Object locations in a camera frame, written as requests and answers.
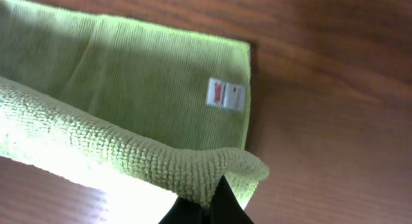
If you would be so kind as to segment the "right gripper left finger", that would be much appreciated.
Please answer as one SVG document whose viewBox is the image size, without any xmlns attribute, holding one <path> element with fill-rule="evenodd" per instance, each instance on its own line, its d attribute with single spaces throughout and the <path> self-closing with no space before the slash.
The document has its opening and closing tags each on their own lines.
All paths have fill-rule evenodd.
<svg viewBox="0 0 412 224">
<path fill-rule="evenodd" d="M 159 224 L 202 224 L 202 216 L 197 203 L 178 197 Z"/>
</svg>

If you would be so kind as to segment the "green microfiber cloth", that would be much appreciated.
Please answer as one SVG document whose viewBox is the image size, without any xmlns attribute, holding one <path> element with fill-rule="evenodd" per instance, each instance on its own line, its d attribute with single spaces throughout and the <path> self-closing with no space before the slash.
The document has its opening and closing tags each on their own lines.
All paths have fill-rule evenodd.
<svg viewBox="0 0 412 224">
<path fill-rule="evenodd" d="M 245 207 L 250 46 L 124 17 L 1 0 L 1 156 L 133 197 Z"/>
</svg>

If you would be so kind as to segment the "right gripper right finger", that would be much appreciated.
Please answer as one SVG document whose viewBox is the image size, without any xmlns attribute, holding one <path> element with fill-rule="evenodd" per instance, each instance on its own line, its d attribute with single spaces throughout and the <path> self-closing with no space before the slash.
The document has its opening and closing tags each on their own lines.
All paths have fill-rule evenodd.
<svg viewBox="0 0 412 224">
<path fill-rule="evenodd" d="M 254 224 L 240 207 L 226 177 L 222 176 L 209 207 L 210 224 Z"/>
</svg>

